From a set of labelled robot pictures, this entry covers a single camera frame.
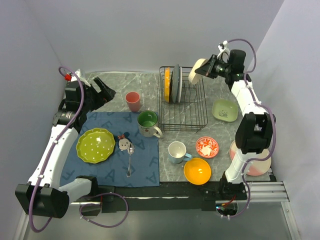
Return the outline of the teal rim white plate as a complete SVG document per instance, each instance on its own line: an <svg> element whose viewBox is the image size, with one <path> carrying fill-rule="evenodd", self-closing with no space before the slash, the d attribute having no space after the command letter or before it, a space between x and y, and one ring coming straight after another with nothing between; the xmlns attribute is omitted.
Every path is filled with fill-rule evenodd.
<svg viewBox="0 0 320 240"><path fill-rule="evenodd" d="M182 86L183 86L183 68L179 67L179 82L178 82L178 92L177 92L177 102L181 102L182 98Z"/></svg>

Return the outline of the blue floral plate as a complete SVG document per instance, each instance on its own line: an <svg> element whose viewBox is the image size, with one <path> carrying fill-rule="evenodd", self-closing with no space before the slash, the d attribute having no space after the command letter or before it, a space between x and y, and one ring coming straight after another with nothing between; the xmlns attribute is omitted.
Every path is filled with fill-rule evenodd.
<svg viewBox="0 0 320 240"><path fill-rule="evenodd" d="M172 88L171 88L171 100L173 103L177 101L178 89L180 78L180 65L176 64L172 71Z"/></svg>

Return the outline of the orange polka dot plate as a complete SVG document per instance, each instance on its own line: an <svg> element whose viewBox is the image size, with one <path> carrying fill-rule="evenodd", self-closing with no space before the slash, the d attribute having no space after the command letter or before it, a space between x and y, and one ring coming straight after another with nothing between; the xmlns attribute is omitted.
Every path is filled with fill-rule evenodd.
<svg viewBox="0 0 320 240"><path fill-rule="evenodd" d="M171 84L171 72L170 68L166 67L164 70L164 100L170 102L170 84Z"/></svg>

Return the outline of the green square panda dish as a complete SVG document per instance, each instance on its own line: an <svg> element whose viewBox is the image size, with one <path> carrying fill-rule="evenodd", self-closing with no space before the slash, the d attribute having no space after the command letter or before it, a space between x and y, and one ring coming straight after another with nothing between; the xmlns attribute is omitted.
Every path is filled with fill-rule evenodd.
<svg viewBox="0 0 320 240"><path fill-rule="evenodd" d="M215 119L232 123L238 118L238 105L230 100L215 100L212 106L212 115Z"/></svg>

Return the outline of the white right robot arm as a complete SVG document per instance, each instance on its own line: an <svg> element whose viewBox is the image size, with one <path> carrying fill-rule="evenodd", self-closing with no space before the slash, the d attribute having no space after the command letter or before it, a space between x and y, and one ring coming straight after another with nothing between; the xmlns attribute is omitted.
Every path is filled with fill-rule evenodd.
<svg viewBox="0 0 320 240"><path fill-rule="evenodd" d="M243 50L221 50L203 63L194 65L197 75L210 79L224 78L242 114L235 134L236 153L224 172L227 182L218 188L219 195L226 200L236 194L234 184L244 182L250 163L259 160L258 154L275 146L275 116L259 102L252 79L244 72L245 58L246 52Z"/></svg>

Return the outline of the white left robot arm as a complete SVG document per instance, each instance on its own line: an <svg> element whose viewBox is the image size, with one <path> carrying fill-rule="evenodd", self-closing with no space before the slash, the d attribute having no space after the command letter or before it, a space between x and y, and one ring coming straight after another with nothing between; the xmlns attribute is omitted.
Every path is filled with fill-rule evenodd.
<svg viewBox="0 0 320 240"><path fill-rule="evenodd" d="M24 212L32 216L62 218L69 205L84 197L94 201L99 195L96 177L79 175L60 185L68 154L87 120L87 114L111 101L116 92L98 77L100 91L83 81L69 81L65 98L54 115L51 135L36 170L26 184L18 184L15 196Z"/></svg>

